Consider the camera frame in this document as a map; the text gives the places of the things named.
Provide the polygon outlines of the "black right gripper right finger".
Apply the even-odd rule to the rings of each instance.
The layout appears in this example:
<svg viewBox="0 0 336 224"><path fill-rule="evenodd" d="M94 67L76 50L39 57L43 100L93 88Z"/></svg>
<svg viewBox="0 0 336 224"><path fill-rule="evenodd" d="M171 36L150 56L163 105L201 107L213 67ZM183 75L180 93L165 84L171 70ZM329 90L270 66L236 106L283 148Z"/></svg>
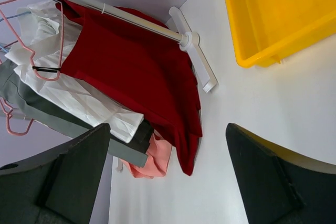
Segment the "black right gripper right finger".
<svg viewBox="0 0 336 224"><path fill-rule="evenodd" d="M335 165L234 123L225 135L249 223L335 223Z"/></svg>

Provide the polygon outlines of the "white pleated skirt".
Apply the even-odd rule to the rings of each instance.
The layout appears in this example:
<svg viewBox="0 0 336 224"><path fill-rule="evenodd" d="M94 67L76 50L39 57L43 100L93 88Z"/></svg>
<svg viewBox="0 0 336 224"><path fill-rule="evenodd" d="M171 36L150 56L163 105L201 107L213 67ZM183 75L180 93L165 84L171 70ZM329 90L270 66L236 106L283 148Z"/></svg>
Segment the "white pleated skirt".
<svg viewBox="0 0 336 224"><path fill-rule="evenodd" d="M64 17L62 62L73 50L81 30L82 26ZM108 123L111 134L125 143L131 142L144 119L143 114L128 110L82 80L61 74L57 81L44 81L25 65L17 65L14 71L23 83L41 97L89 125Z"/></svg>

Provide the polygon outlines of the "pink hanger of grey skirt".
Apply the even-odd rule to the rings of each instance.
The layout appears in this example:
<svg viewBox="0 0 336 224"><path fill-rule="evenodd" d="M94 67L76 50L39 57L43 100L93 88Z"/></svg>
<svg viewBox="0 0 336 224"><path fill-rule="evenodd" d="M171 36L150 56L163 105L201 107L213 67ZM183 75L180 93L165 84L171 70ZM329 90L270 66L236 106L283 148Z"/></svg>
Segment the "pink hanger of grey skirt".
<svg viewBox="0 0 336 224"><path fill-rule="evenodd" d="M1 98L1 116L4 117L6 130L11 135L24 136L28 134L34 119L28 118L19 108Z"/></svg>

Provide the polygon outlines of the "red skirt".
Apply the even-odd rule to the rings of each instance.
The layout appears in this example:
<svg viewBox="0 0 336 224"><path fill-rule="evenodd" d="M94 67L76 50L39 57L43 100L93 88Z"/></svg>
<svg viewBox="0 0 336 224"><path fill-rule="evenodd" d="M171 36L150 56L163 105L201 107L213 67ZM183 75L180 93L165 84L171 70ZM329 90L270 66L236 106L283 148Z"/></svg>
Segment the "red skirt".
<svg viewBox="0 0 336 224"><path fill-rule="evenodd" d="M191 175L202 127L189 56L176 42L100 11L67 0L57 7L82 27L61 72L142 113Z"/></svg>

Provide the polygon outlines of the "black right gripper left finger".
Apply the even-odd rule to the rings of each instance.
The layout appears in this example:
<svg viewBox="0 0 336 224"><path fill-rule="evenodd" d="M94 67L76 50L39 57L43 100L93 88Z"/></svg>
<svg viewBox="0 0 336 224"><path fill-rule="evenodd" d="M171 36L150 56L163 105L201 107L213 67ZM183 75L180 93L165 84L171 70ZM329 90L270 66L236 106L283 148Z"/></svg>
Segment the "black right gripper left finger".
<svg viewBox="0 0 336 224"><path fill-rule="evenodd" d="M110 142L100 124L1 167L1 223L89 223Z"/></svg>

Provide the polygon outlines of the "blue wire hanger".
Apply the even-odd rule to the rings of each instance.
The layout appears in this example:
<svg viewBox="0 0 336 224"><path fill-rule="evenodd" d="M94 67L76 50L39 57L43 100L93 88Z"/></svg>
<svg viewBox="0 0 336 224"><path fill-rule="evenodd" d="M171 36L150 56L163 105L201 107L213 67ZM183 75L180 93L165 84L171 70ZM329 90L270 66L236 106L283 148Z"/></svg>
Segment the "blue wire hanger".
<svg viewBox="0 0 336 224"><path fill-rule="evenodd" d="M19 37L19 35L17 34L17 32L16 32L16 30L15 30L15 27L12 25L12 22L11 22L12 19L18 19L19 17L28 15L28 14L30 14L30 13L31 13L31 11L24 11L24 12L22 12L22 13L15 14L15 15L12 15L12 16L7 16L7 17L5 17L5 16L3 15L3 13L1 13L1 23L5 23L5 24L8 26L9 30L12 32L12 34L13 34L13 36L14 36L14 38L15 38L15 40L12 41L12 42L10 42L10 43L7 43L7 44L1 43L1 52L3 52L3 53L8 53L8 52L9 52L9 48L10 48L13 44L15 44L15 43L18 42L18 39L17 39L17 38Z"/></svg>

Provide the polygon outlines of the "grey skirt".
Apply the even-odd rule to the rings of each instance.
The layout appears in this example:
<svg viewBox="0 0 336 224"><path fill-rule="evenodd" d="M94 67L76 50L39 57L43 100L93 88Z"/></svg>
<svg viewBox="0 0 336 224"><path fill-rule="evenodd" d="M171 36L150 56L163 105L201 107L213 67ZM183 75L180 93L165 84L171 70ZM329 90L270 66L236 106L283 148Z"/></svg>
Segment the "grey skirt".
<svg viewBox="0 0 336 224"><path fill-rule="evenodd" d="M49 128L71 138L75 138L92 128L83 120L44 99L24 84L14 69L15 63L6 60L1 64L1 97L15 104L26 116L37 120ZM148 121L143 121L130 143L125 143L111 136L108 153L112 156L144 167L150 146L153 128Z"/></svg>

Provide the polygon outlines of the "pink hanger of red skirt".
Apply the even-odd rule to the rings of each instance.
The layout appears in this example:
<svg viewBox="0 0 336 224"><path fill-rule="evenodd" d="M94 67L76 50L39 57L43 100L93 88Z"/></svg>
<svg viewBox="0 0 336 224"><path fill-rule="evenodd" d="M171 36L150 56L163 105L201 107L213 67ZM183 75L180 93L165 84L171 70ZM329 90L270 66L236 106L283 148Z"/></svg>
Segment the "pink hanger of red skirt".
<svg viewBox="0 0 336 224"><path fill-rule="evenodd" d="M7 0L1 5L18 0ZM44 81L57 81L60 77L64 49L64 10L61 1L48 0L29 4L17 10L17 14L31 11L19 17L18 42L13 44L7 59L17 65L32 68L33 74Z"/></svg>

